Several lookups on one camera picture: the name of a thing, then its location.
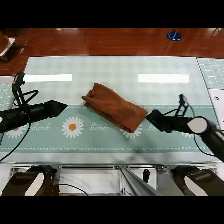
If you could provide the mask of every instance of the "folded cloth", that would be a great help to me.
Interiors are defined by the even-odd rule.
[[[94,83],[93,89],[82,99],[86,101],[84,105],[87,108],[130,133],[137,129],[148,113],[99,83]]]

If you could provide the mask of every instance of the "white daisy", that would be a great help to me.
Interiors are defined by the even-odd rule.
[[[127,131],[124,131],[123,129],[120,129],[120,131],[123,132],[123,135],[125,135],[126,138],[135,138],[136,136],[139,136],[141,134],[142,125],[140,124],[137,129],[133,133],[129,133]]]
[[[184,135],[184,137],[186,137],[186,138],[193,138],[194,137],[194,135],[193,134],[189,134],[189,133],[181,133],[182,135]]]
[[[5,134],[8,136],[8,138],[17,138],[20,135],[22,135],[25,130],[26,130],[26,125],[15,128],[11,131],[6,132]]]
[[[63,135],[65,135],[66,138],[75,138],[76,136],[82,134],[81,131],[83,130],[83,126],[83,121],[80,120],[78,117],[69,117],[68,119],[66,119],[65,122],[63,122]]]

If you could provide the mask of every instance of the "reddish-brown wood surface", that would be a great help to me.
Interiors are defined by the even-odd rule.
[[[177,30],[182,40],[170,41]],[[0,75],[24,70],[31,56],[149,55],[224,58],[221,28],[1,28],[18,45],[0,62]]]

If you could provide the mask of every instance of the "wooden table surface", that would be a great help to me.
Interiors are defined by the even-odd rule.
[[[167,33],[177,30],[182,40]],[[31,56],[148,55],[224,58],[222,28],[1,28],[19,46],[0,62],[0,75],[23,71]]]

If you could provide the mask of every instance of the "blue object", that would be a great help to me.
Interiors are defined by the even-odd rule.
[[[167,37],[170,39],[170,40],[173,40],[173,41],[179,41],[181,40],[181,34],[178,33],[177,31],[171,31],[167,34]]]

